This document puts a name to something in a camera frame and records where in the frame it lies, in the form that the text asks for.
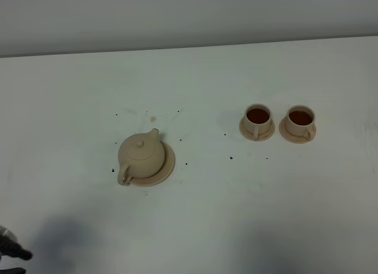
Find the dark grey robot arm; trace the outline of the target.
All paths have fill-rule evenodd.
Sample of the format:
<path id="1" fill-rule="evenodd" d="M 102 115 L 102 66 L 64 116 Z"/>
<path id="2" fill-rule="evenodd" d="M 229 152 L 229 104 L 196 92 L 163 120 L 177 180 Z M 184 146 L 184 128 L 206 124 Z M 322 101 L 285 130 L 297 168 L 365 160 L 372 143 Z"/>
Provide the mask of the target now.
<path id="1" fill-rule="evenodd" d="M 1 226 L 1 258 L 3 256 L 29 261 L 33 258 L 33 253 L 18 243 L 18 238 L 12 231 Z"/>

